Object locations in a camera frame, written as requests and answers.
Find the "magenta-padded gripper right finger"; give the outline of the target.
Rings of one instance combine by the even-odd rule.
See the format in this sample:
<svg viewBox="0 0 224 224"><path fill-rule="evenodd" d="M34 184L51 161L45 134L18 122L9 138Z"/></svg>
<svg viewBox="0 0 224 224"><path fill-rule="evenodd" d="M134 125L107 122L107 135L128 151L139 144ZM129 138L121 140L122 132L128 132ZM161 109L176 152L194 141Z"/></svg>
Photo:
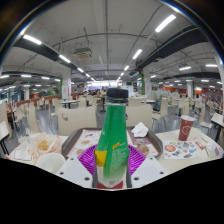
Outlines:
<svg viewBox="0 0 224 224"><path fill-rule="evenodd" d="M135 147L129 145L126 184L128 188L140 188L167 175L154 157L146 157Z"/></svg>

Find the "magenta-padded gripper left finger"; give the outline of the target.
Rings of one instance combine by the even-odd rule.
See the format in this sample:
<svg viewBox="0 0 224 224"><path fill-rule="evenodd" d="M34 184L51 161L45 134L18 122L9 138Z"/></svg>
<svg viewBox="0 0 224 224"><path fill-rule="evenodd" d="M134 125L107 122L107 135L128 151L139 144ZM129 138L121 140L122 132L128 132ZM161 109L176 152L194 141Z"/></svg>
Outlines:
<svg viewBox="0 0 224 224"><path fill-rule="evenodd" d="M70 156L56 175L84 188L96 187L95 148L96 146L91 146L79 156Z"/></svg>

